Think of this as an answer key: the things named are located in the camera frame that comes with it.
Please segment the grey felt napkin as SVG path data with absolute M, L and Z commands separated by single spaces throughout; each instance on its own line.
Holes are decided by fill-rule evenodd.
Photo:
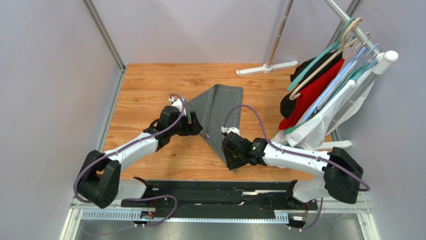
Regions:
M 203 130 L 200 135 L 217 156 L 226 162 L 222 151 L 224 136 L 221 127 L 240 127 L 241 109 L 233 110 L 243 103 L 242 87 L 216 84 L 186 103 L 186 109 L 195 111 Z

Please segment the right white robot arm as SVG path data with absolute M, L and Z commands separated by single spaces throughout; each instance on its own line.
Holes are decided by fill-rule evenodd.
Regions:
M 293 169 L 314 176 L 309 180 L 293 180 L 286 196 L 301 203 L 332 197 L 355 204 L 362 191 L 363 168 L 347 151 L 333 147 L 331 151 L 308 151 L 269 143 L 264 138 L 249 141 L 235 132 L 222 140 L 226 165 L 234 170 L 247 164 Z

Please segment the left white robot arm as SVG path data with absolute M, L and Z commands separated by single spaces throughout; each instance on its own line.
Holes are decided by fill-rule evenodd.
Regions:
M 186 113 L 181 107 L 166 106 L 133 140 L 106 152 L 90 151 L 73 185 L 75 197 L 101 209 L 114 201 L 142 198 L 147 183 L 139 178 L 122 180 L 122 171 L 162 149 L 171 137 L 196 136 L 202 129 L 195 111 Z

